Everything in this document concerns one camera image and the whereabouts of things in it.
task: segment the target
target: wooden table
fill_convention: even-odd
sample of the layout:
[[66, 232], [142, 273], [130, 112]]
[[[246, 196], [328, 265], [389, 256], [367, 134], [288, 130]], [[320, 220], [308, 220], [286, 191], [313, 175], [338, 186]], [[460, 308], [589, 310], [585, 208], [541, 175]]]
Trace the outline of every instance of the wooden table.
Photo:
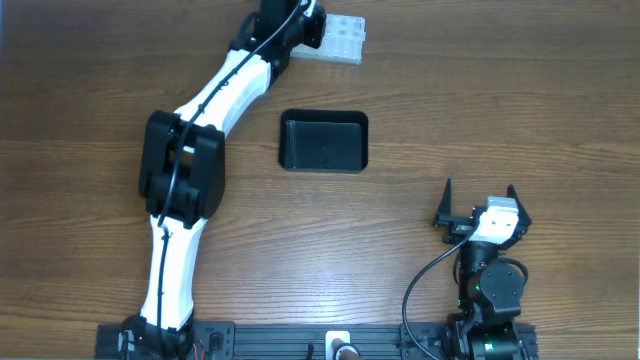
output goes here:
[[[220, 67], [257, 1], [5, 0], [0, 75], [0, 357], [90, 357], [136, 313], [151, 235], [137, 178], [154, 109]], [[445, 180], [469, 214], [508, 184], [534, 225], [509, 251], [543, 358], [635, 359], [640, 239], [636, 0], [326, 1], [367, 19], [361, 66], [294, 60], [234, 128], [203, 235], [196, 319], [399, 324], [448, 246]], [[288, 108], [370, 119], [358, 175], [284, 171]], [[452, 259], [410, 318], [457, 311]]]

